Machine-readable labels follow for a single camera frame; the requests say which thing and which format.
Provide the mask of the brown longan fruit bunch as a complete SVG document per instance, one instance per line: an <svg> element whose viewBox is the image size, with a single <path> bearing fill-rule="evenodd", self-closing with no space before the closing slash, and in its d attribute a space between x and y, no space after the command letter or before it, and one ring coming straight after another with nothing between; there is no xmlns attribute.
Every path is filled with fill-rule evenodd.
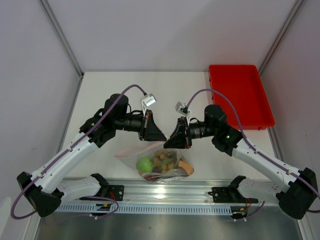
<svg viewBox="0 0 320 240"><path fill-rule="evenodd" d="M154 164L152 173L168 174L179 166L180 154L174 149L157 150L151 158Z"/></svg>

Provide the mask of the green custard apple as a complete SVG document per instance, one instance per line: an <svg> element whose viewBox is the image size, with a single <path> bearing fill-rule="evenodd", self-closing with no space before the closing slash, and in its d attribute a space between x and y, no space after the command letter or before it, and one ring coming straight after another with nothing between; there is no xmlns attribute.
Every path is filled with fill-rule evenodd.
<svg viewBox="0 0 320 240"><path fill-rule="evenodd" d="M154 167L153 160L149 156L144 156L136 162L136 169L142 173L151 173Z"/></svg>

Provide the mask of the clear pink-dotted zip bag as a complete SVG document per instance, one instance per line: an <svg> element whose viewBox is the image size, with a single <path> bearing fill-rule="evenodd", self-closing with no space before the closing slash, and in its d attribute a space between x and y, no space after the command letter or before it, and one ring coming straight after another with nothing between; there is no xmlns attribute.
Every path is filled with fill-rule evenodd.
<svg viewBox="0 0 320 240"><path fill-rule="evenodd" d="M160 142L126 148L114 157L149 182L169 184L194 173L194 167L187 162L181 150L163 148Z"/></svg>

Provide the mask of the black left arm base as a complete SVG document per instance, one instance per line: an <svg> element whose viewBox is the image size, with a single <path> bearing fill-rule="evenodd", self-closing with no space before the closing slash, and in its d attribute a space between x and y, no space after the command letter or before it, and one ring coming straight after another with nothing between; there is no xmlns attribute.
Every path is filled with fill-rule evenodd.
<svg viewBox="0 0 320 240"><path fill-rule="evenodd" d="M123 185L100 185L90 187L85 196L79 198L81 201L102 201L103 199L112 199L122 201L124 197Z"/></svg>

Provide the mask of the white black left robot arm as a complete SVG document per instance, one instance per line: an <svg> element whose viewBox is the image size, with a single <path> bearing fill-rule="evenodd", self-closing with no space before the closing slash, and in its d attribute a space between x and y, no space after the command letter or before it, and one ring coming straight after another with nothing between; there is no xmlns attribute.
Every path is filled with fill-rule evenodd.
<svg viewBox="0 0 320 240"><path fill-rule="evenodd" d="M89 118L74 139L49 162L32 173L22 172L17 182L24 197L40 217L47 217L65 202L73 200L115 201L110 184L99 173L71 183L63 181L87 156L115 137L117 131L135 132L141 141L164 142L166 136L157 127L148 108L156 102L153 94L144 94L141 109L127 111L129 99L113 94L104 107Z"/></svg>

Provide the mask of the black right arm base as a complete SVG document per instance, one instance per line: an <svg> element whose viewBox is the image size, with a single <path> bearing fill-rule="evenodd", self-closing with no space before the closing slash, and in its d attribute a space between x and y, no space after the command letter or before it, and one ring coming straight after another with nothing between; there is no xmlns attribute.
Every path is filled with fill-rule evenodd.
<svg viewBox="0 0 320 240"><path fill-rule="evenodd" d="M214 203L257 204L259 202L256 198L245 198L238 190L228 187L212 187L207 194L212 197Z"/></svg>

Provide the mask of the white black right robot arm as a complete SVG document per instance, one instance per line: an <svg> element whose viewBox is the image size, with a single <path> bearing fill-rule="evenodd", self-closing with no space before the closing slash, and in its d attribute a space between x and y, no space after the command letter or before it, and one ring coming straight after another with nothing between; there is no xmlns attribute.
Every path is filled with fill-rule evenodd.
<svg viewBox="0 0 320 240"><path fill-rule="evenodd" d="M178 102L175 110L182 116L175 130L164 143L165 149L189 149L195 139L211 137L214 147L250 165L270 181L255 181L237 176L227 187L234 202L256 199L277 204L288 216L301 220L319 196L316 174L309 168L300 170L265 153L252 143L243 132L227 123L227 115L219 105L204 109L204 120L191 123L191 111Z"/></svg>

